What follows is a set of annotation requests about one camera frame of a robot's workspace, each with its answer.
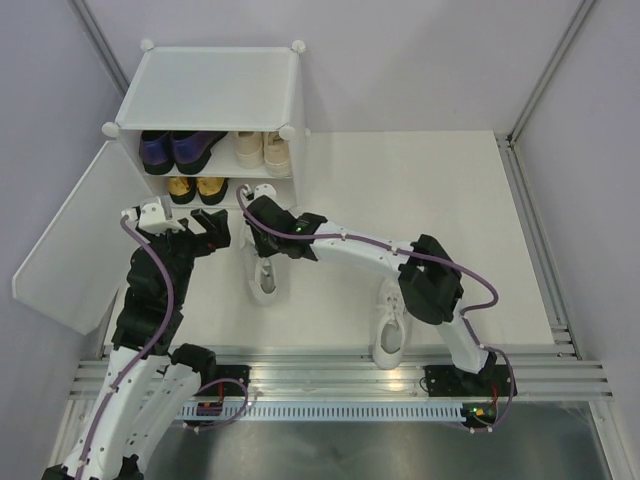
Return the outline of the purple loafer shoe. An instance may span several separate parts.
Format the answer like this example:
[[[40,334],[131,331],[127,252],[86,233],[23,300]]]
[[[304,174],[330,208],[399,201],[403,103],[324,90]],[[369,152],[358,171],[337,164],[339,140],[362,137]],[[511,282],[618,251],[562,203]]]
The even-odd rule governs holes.
[[[174,166],[170,133],[162,130],[141,132],[138,154],[143,169],[150,175],[165,175]]]
[[[211,149],[227,136],[224,131],[174,131],[170,145],[178,171],[186,175],[201,172],[211,157]]]

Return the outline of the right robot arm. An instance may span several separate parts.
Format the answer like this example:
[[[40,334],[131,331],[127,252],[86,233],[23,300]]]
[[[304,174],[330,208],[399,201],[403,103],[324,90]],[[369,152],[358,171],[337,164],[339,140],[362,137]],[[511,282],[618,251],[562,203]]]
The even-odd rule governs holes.
[[[396,302],[416,320],[438,331],[452,359],[453,375],[465,396],[490,393],[497,357],[507,369],[508,399],[516,395],[506,353],[482,343],[466,314],[492,308],[497,289],[480,274],[455,263],[442,245],[423,234],[413,242],[379,240],[354,232],[322,215],[296,217],[272,198],[237,193],[245,221],[262,258],[340,263],[380,275],[396,286]]]

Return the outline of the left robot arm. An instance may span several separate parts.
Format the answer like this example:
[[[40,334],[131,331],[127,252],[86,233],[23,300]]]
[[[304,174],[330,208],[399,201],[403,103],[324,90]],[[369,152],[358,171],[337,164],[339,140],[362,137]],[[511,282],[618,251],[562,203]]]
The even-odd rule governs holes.
[[[216,356],[184,344],[170,348],[196,259],[231,244],[228,213],[196,209],[176,219],[153,200],[125,212],[123,230],[138,243],[112,351],[88,423],[63,463],[46,479],[141,479],[155,448],[185,402],[215,390]]]

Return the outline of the beige sneaker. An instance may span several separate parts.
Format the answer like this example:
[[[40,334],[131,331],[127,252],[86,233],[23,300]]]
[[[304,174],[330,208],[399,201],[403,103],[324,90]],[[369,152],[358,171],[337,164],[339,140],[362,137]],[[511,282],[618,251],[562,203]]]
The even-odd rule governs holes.
[[[270,176],[285,178],[291,175],[289,145],[278,132],[263,134],[263,155],[265,169]]]
[[[260,132],[234,132],[233,142],[236,159],[242,168],[255,169],[264,163],[263,137]]]

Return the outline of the gold pointed shoe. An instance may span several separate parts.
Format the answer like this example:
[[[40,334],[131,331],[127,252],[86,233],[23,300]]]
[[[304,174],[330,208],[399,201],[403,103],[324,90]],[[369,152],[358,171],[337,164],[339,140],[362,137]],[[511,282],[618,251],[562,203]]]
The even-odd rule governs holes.
[[[219,204],[228,190],[229,179],[224,177],[198,177],[196,188],[203,204],[213,206]]]
[[[196,179],[194,177],[169,177],[167,190],[173,203],[177,205],[188,204],[196,196]]]

